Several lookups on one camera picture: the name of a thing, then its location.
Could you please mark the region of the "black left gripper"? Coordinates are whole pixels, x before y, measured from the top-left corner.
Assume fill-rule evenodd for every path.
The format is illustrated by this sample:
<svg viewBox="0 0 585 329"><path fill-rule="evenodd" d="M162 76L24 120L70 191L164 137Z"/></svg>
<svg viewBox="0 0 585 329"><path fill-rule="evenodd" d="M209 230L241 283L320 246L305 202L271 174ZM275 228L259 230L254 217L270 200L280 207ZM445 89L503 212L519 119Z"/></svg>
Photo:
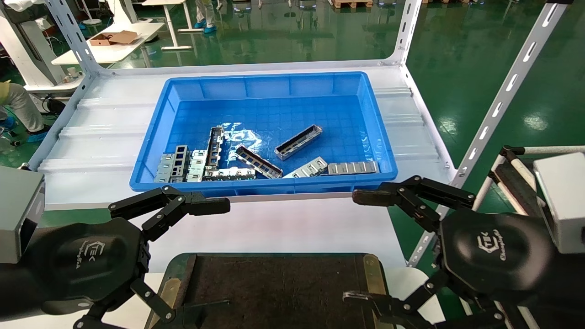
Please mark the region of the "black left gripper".
<svg viewBox="0 0 585 329"><path fill-rule="evenodd" d="M142 231L128 222L152 211L156 213ZM159 239L186 215L229 211L227 198L163 186L110 204L113 219L106 223L36 229L21 260L1 264L0 318L61 316L91 307L74 329L119 329L102 318L136 294L159 316L153 329L200 329L210 308L230 301L170 308L142 280L149 270L148 241Z"/></svg>

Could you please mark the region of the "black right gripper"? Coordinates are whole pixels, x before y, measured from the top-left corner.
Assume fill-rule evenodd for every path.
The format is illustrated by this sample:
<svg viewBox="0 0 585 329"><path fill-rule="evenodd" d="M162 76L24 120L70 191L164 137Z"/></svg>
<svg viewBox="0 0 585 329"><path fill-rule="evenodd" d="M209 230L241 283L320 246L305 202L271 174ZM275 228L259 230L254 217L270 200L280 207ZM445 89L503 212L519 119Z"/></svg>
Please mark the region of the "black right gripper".
<svg viewBox="0 0 585 329"><path fill-rule="evenodd" d="M364 206L397 206L427 232L439 232L441 259L449 271L435 272L404 301L386 294L343 293L344 302L369 308L380 322L404 329L502 326L505 316L498 308L434 324L420 314L419 309L456 277L480 297L528 308L542 321L541 328L584 327L584 255L560 253L544 219L468 210L476 194L418 175L381 183L375 190L356 189L352 200ZM440 223L441 215L426 201L467 209L452 212Z"/></svg>

